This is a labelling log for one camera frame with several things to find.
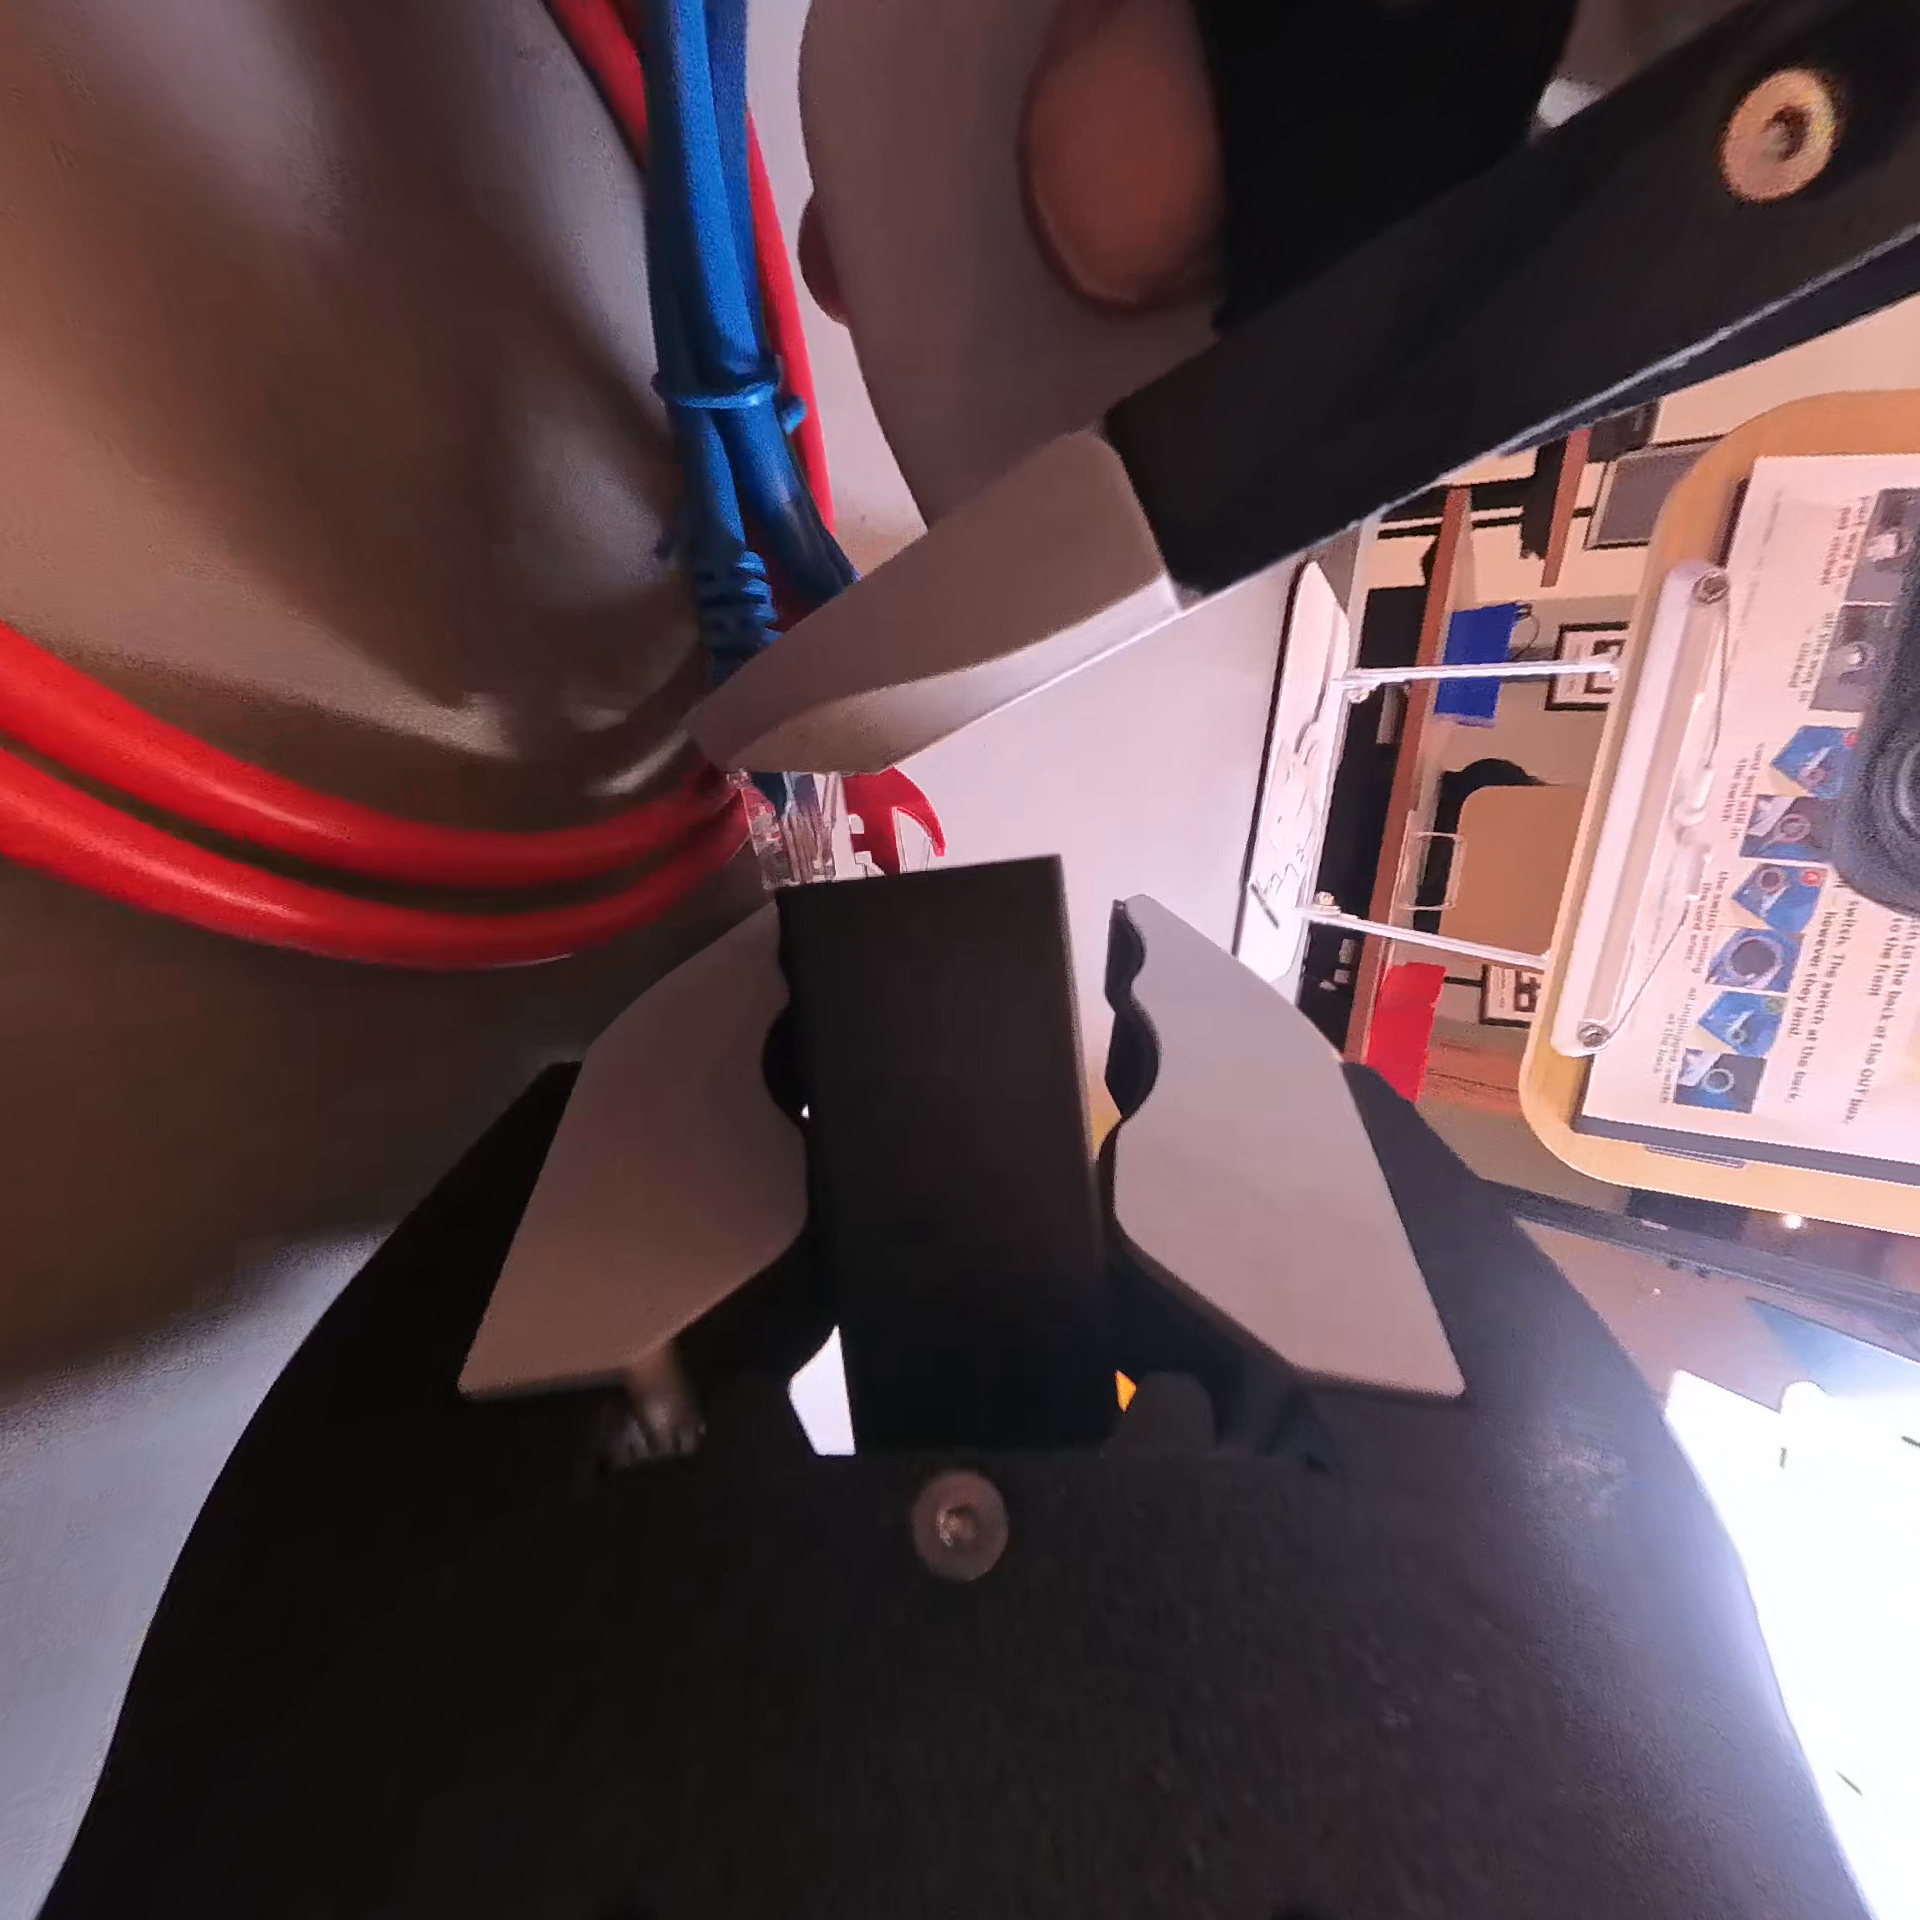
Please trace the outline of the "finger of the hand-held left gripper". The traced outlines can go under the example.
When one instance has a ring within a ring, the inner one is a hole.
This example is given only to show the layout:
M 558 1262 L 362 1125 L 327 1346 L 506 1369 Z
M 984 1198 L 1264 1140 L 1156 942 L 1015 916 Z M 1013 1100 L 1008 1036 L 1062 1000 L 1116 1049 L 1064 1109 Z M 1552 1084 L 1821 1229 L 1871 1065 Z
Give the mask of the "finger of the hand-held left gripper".
M 857 579 L 691 711 L 725 777 L 877 777 L 1199 607 L 1078 427 Z

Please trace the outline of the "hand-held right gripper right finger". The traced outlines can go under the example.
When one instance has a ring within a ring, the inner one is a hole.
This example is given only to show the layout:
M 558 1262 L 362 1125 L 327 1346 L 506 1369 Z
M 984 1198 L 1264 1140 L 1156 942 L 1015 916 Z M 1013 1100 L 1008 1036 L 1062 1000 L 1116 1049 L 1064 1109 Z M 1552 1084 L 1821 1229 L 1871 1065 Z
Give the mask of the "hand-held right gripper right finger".
M 1466 1369 L 1331 1041 L 1166 905 L 1114 905 L 1114 1226 L 1246 1350 L 1460 1404 Z

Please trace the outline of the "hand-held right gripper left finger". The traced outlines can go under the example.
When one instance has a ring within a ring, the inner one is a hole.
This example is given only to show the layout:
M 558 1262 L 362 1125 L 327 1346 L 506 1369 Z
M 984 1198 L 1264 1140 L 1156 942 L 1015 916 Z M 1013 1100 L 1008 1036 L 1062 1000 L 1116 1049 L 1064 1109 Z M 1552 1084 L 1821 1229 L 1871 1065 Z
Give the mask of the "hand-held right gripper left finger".
M 791 1009 L 763 905 L 655 980 L 584 1049 L 463 1397 L 617 1386 L 648 1451 L 695 1451 L 681 1334 L 807 1220 L 804 1131 L 763 1078 Z

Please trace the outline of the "black network switch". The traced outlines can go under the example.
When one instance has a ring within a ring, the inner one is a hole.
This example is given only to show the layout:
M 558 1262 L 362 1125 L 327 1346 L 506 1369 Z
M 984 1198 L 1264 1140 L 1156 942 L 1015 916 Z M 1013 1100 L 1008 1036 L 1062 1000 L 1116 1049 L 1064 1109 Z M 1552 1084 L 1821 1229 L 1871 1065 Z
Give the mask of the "black network switch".
M 1116 1425 L 1062 857 L 780 898 L 807 1234 L 864 1453 Z

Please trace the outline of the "person's left hand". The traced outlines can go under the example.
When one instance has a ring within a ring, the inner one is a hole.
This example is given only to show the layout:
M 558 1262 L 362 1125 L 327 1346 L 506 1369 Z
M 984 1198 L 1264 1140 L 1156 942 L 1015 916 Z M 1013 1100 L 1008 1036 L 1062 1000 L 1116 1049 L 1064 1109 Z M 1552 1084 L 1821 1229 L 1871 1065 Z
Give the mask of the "person's left hand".
M 1209 48 L 1185 0 L 1064 0 L 1024 102 L 1024 204 L 1090 307 L 1216 291 L 1226 174 Z

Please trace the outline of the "red box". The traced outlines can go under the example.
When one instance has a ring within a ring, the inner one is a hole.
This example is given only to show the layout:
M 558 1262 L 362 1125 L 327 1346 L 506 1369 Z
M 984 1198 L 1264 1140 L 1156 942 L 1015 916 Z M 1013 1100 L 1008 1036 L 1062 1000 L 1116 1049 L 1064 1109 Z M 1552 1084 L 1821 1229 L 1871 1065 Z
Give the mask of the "red box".
M 1424 1094 L 1424 1065 L 1445 983 L 1449 970 L 1442 959 L 1396 959 L 1379 974 L 1373 989 L 1359 1065 L 1373 1070 L 1406 1102 Z

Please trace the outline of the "wooden shelf unit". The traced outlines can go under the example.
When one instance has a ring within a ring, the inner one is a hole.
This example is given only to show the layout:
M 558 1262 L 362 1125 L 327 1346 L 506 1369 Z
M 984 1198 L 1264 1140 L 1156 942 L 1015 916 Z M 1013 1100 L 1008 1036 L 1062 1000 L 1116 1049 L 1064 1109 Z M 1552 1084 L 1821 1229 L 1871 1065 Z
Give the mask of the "wooden shelf unit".
M 1674 485 L 1708 441 L 1660 441 L 1660 402 L 1577 427 L 1529 456 L 1498 463 L 1493 478 L 1449 478 L 1379 520 L 1355 560 L 1359 665 L 1442 665 L 1454 607 L 1529 604 L 1513 651 L 1548 657 L 1565 618 L 1634 618 L 1647 537 Z M 1504 690 L 1493 728 L 1460 728 L 1412 695 L 1406 721 L 1390 699 L 1352 706 L 1352 752 L 1323 886 L 1379 932 L 1310 932 L 1304 1009 L 1359 1065 L 1379 974 L 1396 959 L 1442 959 L 1449 983 L 1420 1102 L 1434 1113 L 1520 1118 L 1520 1057 L 1529 1033 L 1479 1028 L 1467 942 L 1442 935 L 1454 898 L 1454 828 L 1479 790 L 1592 790 L 1608 711 L 1548 711 L 1544 683 Z

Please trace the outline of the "wooden board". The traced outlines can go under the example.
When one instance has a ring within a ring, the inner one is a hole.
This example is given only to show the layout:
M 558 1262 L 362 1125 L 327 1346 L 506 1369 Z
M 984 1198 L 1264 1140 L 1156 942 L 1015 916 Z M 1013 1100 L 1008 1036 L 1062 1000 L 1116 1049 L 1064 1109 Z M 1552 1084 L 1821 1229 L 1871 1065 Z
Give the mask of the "wooden board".
M 1915 456 L 1915 396 L 1911 392 L 1870 392 L 1870 396 L 1824 396 L 1824 398 L 1791 398 L 1732 438 L 1720 438 L 1691 477 L 1670 496 L 1655 537 L 1647 537 L 1647 560 L 1645 560 L 1645 584 L 1634 601 L 1628 618 L 1628 640 L 1619 651 L 1619 683 L 1628 683 L 1634 651 L 1647 624 L 1647 604 L 1665 584 L 1665 575 L 1678 560 L 1720 560 L 1732 541 L 1732 522 L 1740 510 L 1740 485 L 1757 463 L 1780 463 L 1780 456 Z M 1915 575 L 1911 591 L 1897 607 L 1897 657 L 1887 672 L 1887 683 L 1870 703 L 1864 721 L 1864 772 L 1853 780 L 1853 799 L 1841 810 L 1841 876 L 1871 905 L 1915 911 L 1915 898 L 1892 898 L 1902 886 L 1876 880 L 1870 894 L 1870 780 L 1887 772 L 1883 761 L 1883 703 L 1897 695 L 1906 699 L 1902 673 L 1915 665 Z M 1588 812 L 1584 834 L 1573 848 L 1573 876 L 1565 886 L 1559 924 L 1552 924 L 1552 946 L 1569 935 L 1573 911 L 1577 911 L 1577 891 L 1588 880 L 1592 858 L 1592 828 L 1599 810 L 1611 780 L 1619 740 L 1619 706 L 1611 703 L 1611 721 L 1602 730 L 1599 752 L 1599 777 L 1588 790 Z M 1520 1113 L 1527 1125 L 1584 1177 L 1611 1185 L 1611 1189 L 1645 1189 L 1645 1194 L 1674 1194 L 1674 1198 L 1695 1198 L 1695 1204 L 1726 1204 L 1744 1214 L 1780 1214 L 1780 1218 L 1821 1218 L 1858 1229 L 1892 1229 L 1892 1234 L 1915 1234 L 1920 1220 L 1920 1189 L 1915 1185 L 1876 1185 L 1876 1177 L 1853 1177 L 1853 1176 L 1830 1176 L 1830 1167 L 1795 1167 L 1795 1166 L 1720 1166 L 1720 1161 L 1691 1161 L 1674 1154 L 1660 1146 L 1641 1140 L 1599 1140 L 1573 1131 L 1573 1102 L 1584 1094 L 1584 1065 L 1559 1057 L 1548 1047 L 1548 1020 L 1559 1001 L 1559 964 L 1544 964 L 1544 993 L 1542 993 L 1542 1015 L 1533 1036 L 1527 1041 L 1520 1060 Z

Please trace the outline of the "blue twist tie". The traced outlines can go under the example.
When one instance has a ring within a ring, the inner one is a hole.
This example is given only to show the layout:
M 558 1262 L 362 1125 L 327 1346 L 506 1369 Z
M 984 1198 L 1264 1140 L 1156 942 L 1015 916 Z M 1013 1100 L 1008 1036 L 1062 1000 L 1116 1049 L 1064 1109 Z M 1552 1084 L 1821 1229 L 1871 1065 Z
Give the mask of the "blue twist tie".
M 794 396 L 775 373 L 754 373 L 747 378 L 721 378 L 721 387 L 677 387 L 667 373 L 652 376 L 652 392 L 671 415 L 754 415 L 763 411 L 786 438 L 794 438 L 807 422 L 807 398 Z

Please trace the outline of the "blue box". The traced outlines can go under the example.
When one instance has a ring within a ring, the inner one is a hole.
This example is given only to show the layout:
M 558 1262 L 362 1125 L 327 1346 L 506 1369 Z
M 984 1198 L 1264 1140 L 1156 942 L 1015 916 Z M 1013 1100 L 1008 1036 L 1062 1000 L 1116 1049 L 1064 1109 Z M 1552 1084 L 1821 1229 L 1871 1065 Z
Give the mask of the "blue box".
M 1506 665 L 1518 633 L 1533 624 L 1529 604 L 1483 604 L 1454 607 L 1442 646 L 1442 665 Z M 1493 728 L 1504 703 L 1504 680 L 1467 673 L 1445 680 L 1432 695 L 1432 711 L 1460 728 Z

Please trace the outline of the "brown cardboard box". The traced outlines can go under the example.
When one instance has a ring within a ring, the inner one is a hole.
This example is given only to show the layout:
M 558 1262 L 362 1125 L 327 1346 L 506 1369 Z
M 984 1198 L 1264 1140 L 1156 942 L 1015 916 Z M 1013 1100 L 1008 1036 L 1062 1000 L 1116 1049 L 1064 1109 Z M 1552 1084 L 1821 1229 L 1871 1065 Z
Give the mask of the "brown cardboard box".
M 1460 810 L 1454 898 L 1442 935 L 1544 957 L 1573 870 L 1588 790 L 1498 785 Z

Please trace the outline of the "printed instruction sheet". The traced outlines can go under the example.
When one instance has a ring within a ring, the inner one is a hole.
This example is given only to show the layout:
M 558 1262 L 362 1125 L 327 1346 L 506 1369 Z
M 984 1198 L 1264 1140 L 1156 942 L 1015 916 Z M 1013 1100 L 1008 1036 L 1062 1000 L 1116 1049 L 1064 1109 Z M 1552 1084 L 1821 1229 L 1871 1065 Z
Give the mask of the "printed instruction sheet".
M 1915 575 L 1915 456 L 1780 456 L 1740 485 L 1709 850 L 1573 1131 L 1915 1185 L 1915 911 L 1841 876 L 1841 810 Z

